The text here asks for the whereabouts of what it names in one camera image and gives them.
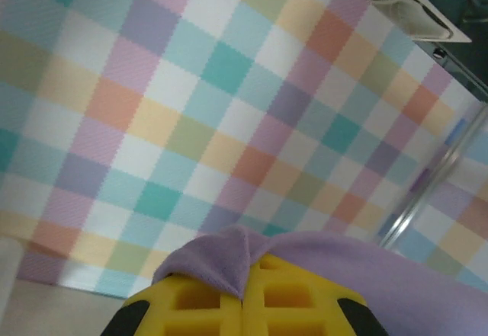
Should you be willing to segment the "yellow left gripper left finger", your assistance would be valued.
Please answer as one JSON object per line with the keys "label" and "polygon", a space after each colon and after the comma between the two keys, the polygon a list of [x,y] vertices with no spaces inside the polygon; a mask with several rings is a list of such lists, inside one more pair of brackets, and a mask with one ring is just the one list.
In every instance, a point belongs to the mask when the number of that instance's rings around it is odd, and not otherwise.
{"label": "yellow left gripper left finger", "polygon": [[242,303],[199,280],[170,275],[128,298],[101,336],[242,336]]}

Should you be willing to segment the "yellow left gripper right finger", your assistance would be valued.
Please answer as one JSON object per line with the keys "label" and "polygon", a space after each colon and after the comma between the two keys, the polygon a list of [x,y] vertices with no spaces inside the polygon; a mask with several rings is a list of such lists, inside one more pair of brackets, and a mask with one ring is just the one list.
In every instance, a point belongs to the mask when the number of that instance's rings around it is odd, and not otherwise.
{"label": "yellow left gripper right finger", "polygon": [[266,254],[250,267],[242,336],[389,336],[364,298]]}

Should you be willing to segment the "purple t-shirt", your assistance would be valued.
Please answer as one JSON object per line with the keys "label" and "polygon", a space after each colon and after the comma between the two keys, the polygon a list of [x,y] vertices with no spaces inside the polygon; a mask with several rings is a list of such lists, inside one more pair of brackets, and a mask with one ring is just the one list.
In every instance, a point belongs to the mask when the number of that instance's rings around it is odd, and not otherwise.
{"label": "purple t-shirt", "polygon": [[229,226],[173,251],[152,280],[184,274],[242,297],[250,267],[267,253],[362,295],[389,336],[488,336],[488,293],[374,244],[329,232],[267,237]]}

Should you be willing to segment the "white ceiling air vent panel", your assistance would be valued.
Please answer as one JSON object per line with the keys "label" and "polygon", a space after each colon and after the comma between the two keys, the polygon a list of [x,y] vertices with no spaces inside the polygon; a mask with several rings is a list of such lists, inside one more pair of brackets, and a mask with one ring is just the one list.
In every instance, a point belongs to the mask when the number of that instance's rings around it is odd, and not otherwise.
{"label": "white ceiling air vent panel", "polygon": [[466,0],[368,0],[414,41],[470,43],[461,30]]}

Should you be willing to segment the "aluminium frame corner post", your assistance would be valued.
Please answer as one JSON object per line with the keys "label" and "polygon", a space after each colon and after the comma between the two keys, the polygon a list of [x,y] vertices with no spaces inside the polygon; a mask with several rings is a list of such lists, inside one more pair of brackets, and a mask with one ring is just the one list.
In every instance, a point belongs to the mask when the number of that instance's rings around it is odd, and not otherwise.
{"label": "aluminium frame corner post", "polygon": [[386,219],[377,234],[380,247],[390,249],[408,229],[410,223],[426,205],[434,190],[449,176],[458,160],[488,120],[488,104],[476,107],[472,117],[461,119],[451,131],[441,150],[424,167],[396,209]]}

